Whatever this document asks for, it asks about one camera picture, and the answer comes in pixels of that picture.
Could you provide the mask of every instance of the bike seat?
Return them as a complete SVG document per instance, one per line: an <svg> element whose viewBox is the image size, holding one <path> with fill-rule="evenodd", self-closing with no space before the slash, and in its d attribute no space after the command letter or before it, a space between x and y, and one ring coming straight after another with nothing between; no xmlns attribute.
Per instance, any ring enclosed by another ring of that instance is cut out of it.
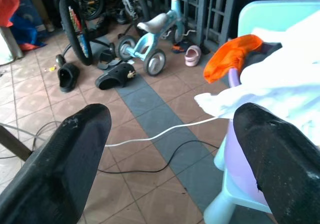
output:
<svg viewBox="0 0 320 224"><path fill-rule="evenodd" d="M147 22L140 22L137 27L145 30L148 33L156 34L160 32L162 27L165 25L169 16L165 13L161 13Z"/></svg>

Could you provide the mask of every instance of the tiled floor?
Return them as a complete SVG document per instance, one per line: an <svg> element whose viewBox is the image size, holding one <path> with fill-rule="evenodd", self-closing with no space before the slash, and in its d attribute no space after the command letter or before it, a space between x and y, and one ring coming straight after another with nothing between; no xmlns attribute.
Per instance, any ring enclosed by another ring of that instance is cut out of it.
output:
<svg viewBox="0 0 320 224"><path fill-rule="evenodd" d="M115 33L124 28L114 26L106 38L115 42ZM112 117L107 144L114 144L152 137L173 125L207 119L209 116L193 97L204 92L219 93L226 88L221 81L207 84L203 79L203 64L186 67L183 54L173 54L170 43L162 41L159 45L166 53L167 63L159 76L148 76L142 62L136 60L137 76L125 88L110 90L97 89L95 80L103 72L95 66L82 65L70 50L66 59L80 68L80 76L75 90L62 93L57 70L49 71L49 68L55 65L55 55L63 51L68 40L58 33L46 43L47 46L29 51L21 60L0 67L0 71L7 71L0 77L0 122L35 133L42 125L62 121L88 104L102 103ZM92 45L93 50L98 48L101 47ZM153 142L106 148L99 168L112 172L156 170L185 141L202 140L219 146L226 128L225 120L215 120L175 129ZM48 138L55 129L53 124L41 136ZM30 136L21 131L12 133L31 148ZM177 153L169 168L159 173L98 172L79 223L203 224L202 213L219 193L222 183L223 174L213 165L216 152L216 148L191 142ZM0 146L0 157L11 155ZM0 192L22 165L18 158L0 160ZM264 213L237 208L231 223L269 224L271 221Z"/></svg>

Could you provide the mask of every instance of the white cloth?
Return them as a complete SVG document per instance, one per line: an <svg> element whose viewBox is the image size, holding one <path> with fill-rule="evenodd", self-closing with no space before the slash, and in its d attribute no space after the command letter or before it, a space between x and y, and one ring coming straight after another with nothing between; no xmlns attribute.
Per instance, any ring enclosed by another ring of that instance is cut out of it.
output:
<svg viewBox="0 0 320 224"><path fill-rule="evenodd" d="M283 33L274 33L272 39L278 37L282 48L245 68L241 85L194 99L206 113L227 119L233 119L236 109L245 103L258 104L294 124L320 146L319 23L320 11Z"/></svg>

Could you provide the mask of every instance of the pink shoe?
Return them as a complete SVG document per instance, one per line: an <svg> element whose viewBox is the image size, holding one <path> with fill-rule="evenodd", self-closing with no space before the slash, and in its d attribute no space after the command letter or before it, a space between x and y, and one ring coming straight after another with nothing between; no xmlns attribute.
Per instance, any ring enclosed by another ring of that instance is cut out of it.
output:
<svg viewBox="0 0 320 224"><path fill-rule="evenodd" d="M194 67L198 64L201 56L201 49L197 45L192 45L185 53L185 64L188 67Z"/></svg>

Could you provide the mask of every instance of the orange cloth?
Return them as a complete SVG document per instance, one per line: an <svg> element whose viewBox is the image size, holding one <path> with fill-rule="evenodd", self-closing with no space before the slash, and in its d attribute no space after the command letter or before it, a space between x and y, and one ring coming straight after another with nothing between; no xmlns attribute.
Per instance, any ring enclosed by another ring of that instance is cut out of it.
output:
<svg viewBox="0 0 320 224"><path fill-rule="evenodd" d="M263 41L256 35L243 35L221 46L206 64L204 79L213 83L222 78L231 68L241 70L246 54L259 51Z"/></svg>
<svg viewBox="0 0 320 224"><path fill-rule="evenodd" d="M0 27L12 26L9 19L19 7L20 0L0 0Z"/></svg>

